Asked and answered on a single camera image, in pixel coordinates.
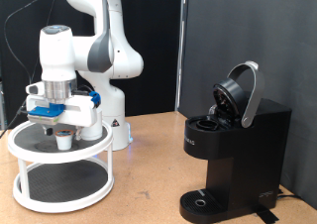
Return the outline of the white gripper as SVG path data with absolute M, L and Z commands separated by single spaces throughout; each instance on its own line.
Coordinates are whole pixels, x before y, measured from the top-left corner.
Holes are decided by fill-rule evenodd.
M 76 126 L 75 140 L 81 140 L 82 127 L 91 127 L 97 122 L 97 110 L 90 96 L 73 95 L 57 103 L 38 95 L 27 96 L 28 119 L 34 123 L 56 125 L 58 123 Z M 47 136 L 53 129 L 43 125 Z

